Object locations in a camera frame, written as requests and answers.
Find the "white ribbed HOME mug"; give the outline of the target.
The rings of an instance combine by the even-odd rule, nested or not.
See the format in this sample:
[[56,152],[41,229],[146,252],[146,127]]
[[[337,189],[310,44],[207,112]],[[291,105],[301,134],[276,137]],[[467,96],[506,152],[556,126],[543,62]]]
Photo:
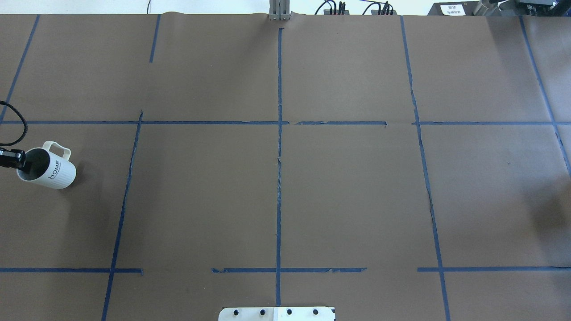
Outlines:
[[77,169],[70,162],[71,150],[55,141],[45,141],[41,148],[25,152],[25,165],[17,169],[22,181],[51,189],[69,187],[77,176]]

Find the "aluminium frame post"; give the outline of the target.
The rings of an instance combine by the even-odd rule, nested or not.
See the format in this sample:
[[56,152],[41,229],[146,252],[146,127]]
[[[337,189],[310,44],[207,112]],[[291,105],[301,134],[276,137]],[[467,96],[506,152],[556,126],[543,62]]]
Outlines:
[[269,20],[288,21],[291,18],[290,0],[269,0]]

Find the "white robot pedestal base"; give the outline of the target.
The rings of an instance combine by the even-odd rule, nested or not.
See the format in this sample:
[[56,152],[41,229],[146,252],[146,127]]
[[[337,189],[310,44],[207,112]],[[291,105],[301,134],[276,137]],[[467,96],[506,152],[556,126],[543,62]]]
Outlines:
[[326,306],[229,307],[219,321],[336,321],[335,309]]

